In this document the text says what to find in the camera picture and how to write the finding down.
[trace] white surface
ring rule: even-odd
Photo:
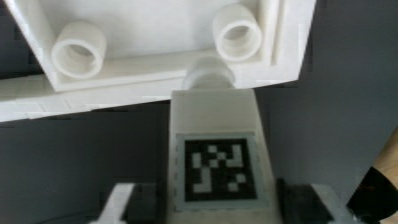
[[[217,135],[252,133],[258,148],[267,206],[233,210],[195,210],[176,212],[176,158],[178,135]],[[171,101],[171,141],[169,141],[169,184],[167,223],[169,224],[263,224],[281,223],[275,180],[265,145],[256,96],[251,89],[192,89],[174,91]]]
[[[183,89],[235,88],[233,84],[235,75],[224,61],[215,57],[201,58],[187,71]]]
[[[50,50],[52,43],[55,42],[55,35],[52,37],[50,29],[43,29],[41,25],[37,25],[46,24],[48,20],[43,16],[28,17],[28,14],[21,13],[21,11],[27,12],[30,9],[30,4],[27,2],[34,1],[36,0],[5,0],[30,47],[36,52],[37,60],[43,65],[43,69],[46,73],[52,73],[53,68],[50,64],[43,62],[50,60]],[[270,16],[274,20],[279,21],[277,29],[274,29],[275,27],[272,27],[272,24],[268,24],[263,30],[268,35],[263,35],[265,45],[259,49],[259,54],[267,55],[265,58],[268,58],[267,60],[272,62],[272,66],[259,66],[251,68],[235,66],[238,88],[254,88],[297,80],[307,44],[314,2],[316,0],[284,0],[281,2],[281,13],[277,10],[279,1],[267,0],[261,2],[261,4],[265,4],[263,8],[270,9],[267,16]],[[275,54],[270,55],[270,52],[274,52],[270,49],[274,48],[277,49]],[[158,64],[162,63],[163,67],[172,68],[169,63],[172,60],[162,56],[158,56],[156,59]],[[142,61],[140,59],[137,60],[137,63],[126,65],[130,66],[131,71],[140,70],[139,62],[144,63],[144,59]],[[172,77],[176,72],[163,73],[163,75]],[[48,76],[48,79],[52,83],[55,83],[55,77]],[[36,76],[0,80],[0,121],[20,120],[27,118],[34,119],[59,114],[85,112],[92,109],[167,100],[171,99],[172,90],[181,89],[183,81],[183,78],[174,78],[158,80],[156,82],[140,82],[139,84],[126,84],[121,86],[110,86],[107,88],[57,93],[48,79],[44,76]],[[115,84],[112,80],[103,80],[101,82],[103,85]]]
[[[242,4],[227,5],[213,19],[217,52],[227,61],[245,61],[258,53],[263,33],[251,10]]]
[[[153,82],[153,85],[158,85],[160,80],[181,79],[187,64],[201,56],[217,55],[211,38],[213,14],[224,5],[236,2],[242,2],[254,10],[265,37],[261,50],[251,60],[229,63],[236,77],[251,82],[251,87],[267,85],[270,80],[286,82],[299,77],[314,0],[283,1],[281,10],[279,0],[259,0],[258,3],[254,0],[204,0],[201,2],[167,0],[167,2],[162,1],[162,4],[160,0],[66,0],[62,2],[7,0],[5,2],[57,91],[142,82]],[[98,25],[108,38],[108,57],[103,69],[89,80],[64,77],[50,58],[60,29],[76,19]],[[135,35],[142,35],[146,42],[139,41],[137,36],[131,38],[131,32]],[[126,38],[135,41],[135,46],[130,42],[123,42]],[[151,39],[163,41],[163,45],[158,46]],[[176,52],[160,54],[160,51],[172,52],[169,44],[174,44]],[[146,55],[139,53],[133,55],[131,49],[140,49],[140,46],[149,51]]]
[[[124,224],[121,221],[123,212],[126,210],[128,199],[133,192],[133,184],[117,184],[110,193],[107,205],[98,221],[91,224]]]
[[[52,50],[53,66],[75,79],[92,78],[103,68],[107,39],[101,30],[85,22],[66,25]]]

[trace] white plastic part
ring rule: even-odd
[[[201,3],[199,1],[190,2],[187,0],[183,0],[183,2],[201,4],[201,6],[206,7],[215,4],[213,0],[203,0]],[[142,7],[149,8],[146,4],[160,4],[160,1],[117,1],[119,4],[112,5],[112,7],[107,6],[114,4],[110,0],[5,0],[5,3],[46,75],[0,80],[0,121],[36,119],[53,115],[85,112],[100,108],[169,100],[172,90],[181,89],[183,86],[187,62],[194,62],[190,59],[192,55],[195,55],[197,58],[197,54],[204,55],[208,51],[165,54],[162,56],[149,55],[135,59],[121,55],[121,58],[124,58],[123,60],[110,61],[110,63],[107,62],[108,59],[105,60],[112,68],[107,74],[101,71],[100,75],[87,80],[64,79],[66,76],[59,76],[50,57],[57,33],[69,21],[75,20],[76,15],[80,19],[91,18],[87,21],[107,28],[119,23],[110,23],[108,17],[96,16],[98,13],[108,12],[112,14],[117,12],[117,16],[121,16],[124,21],[131,22],[137,17],[126,17],[124,11],[121,10],[126,8],[123,5],[137,3],[137,10],[142,10]],[[256,18],[259,27],[265,27],[261,28],[265,40],[258,55],[263,61],[256,64],[252,59],[249,59],[249,61],[245,61],[247,64],[227,63],[236,76],[236,88],[256,88],[299,79],[314,3],[316,0],[284,0],[279,5],[279,0],[259,0]],[[151,10],[163,11],[165,8],[171,10],[169,6],[167,4],[160,4],[156,7],[151,7]],[[203,21],[194,15],[190,15],[190,18],[194,21]],[[117,32],[114,32],[112,35],[112,33],[105,32],[105,36],[110,36],[107,54],[112,49],[115,50],[110,46],[115,40],[114,38],[119,36],[115,33]],[[210,40],[213,40],[211,29],[206,33],[210,33]]]
[[[60,73],[75,79],[92,78],[103,67],[107,38],[100,28],[73,22],[64,27],[52,50],[52,60]]]
[[[249,8],[227,5],[213,20],[215,46],[222,58],[229,61],[247,60],[261,47],[261,30]]]
[[[197,60],[187,71],[183,89],[235,88],[235,75],[224,61],[217,57]]]
[[[121,221],[123,212],[128,205],[128,199],[133,192],[135,184],[117,184],[110,193],[107,205],[103,208],[103,213],[98,221],[91,224],[124,224]]]
[[[195,80],[190,75],[195,75],[195,73],[188,74],[187,80]],[[192,85],[188,85],[194,88],[172,92],[171,100],[167,224],[279,224],[275,180],[254,91],[252,89],[235,89],[229,86],[219,86],[217,88],[204,86],[201,88],[195,84],[197,82],[194,81]],[[179,169],[181,158],[185,158],[179,155],[181,148],[178,148],[181,139],[194,135],[203,139],[226,139],[226,136],[243,136],[243,133],[252,136],[252,142],[256,144],[254,160],[261,170],[261,190],[267,195],[267,204],[249,207],[247,201],[243,200],[242,207],[238,207],[238,202],[233,200],[233,203],[236,203],[235,208],[208,209],[208,203],[203,202],[203,207],[197,206],[195,211],[176,211],[178,201],[181,200],[181,197],[176,197],[181,194],[178,191],[178,186],[181,186],[178,176],[185,175]]]

